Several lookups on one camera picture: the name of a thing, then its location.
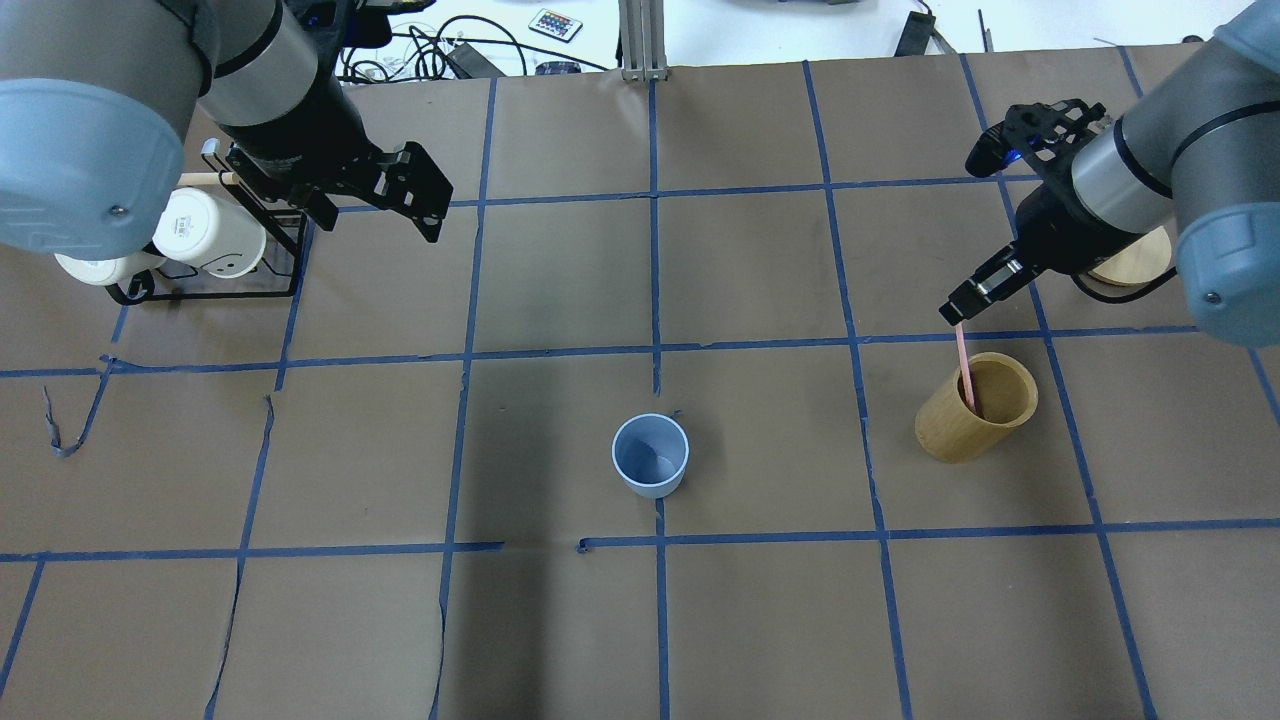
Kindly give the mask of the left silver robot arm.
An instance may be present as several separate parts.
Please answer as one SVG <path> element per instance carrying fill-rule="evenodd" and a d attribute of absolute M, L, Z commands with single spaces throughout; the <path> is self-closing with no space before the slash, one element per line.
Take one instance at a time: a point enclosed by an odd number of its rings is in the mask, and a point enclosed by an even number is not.
<path fill-rule="evenodd" d="M 329 231 L 334 197 L 408 218 L 434 243 L 452 183 L 428 151 L 375 145 L 337 60 L 380 47 L 385 3 L 5 1 L 1 240 L 83 260 L 155 232 L 197 111 L 260 199 Z"/>

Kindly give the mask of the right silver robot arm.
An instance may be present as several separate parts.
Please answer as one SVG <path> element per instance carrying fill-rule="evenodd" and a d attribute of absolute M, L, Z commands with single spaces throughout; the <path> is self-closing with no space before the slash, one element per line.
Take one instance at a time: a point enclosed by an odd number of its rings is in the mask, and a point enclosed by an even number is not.
<path fill-rule="evenodd" d="M 1039 186 L 1012 241 L 940 307 L 951 325 L 1046 272 L 1079 277 L 1175 222 L 1172 269 L 1199 331 L 1267 348 L 1279 337 L 1279 5 L 1256 1 L 1112 123 L 1071 97 L 1010 106 L 966 172 L 1025 161 Z"/>

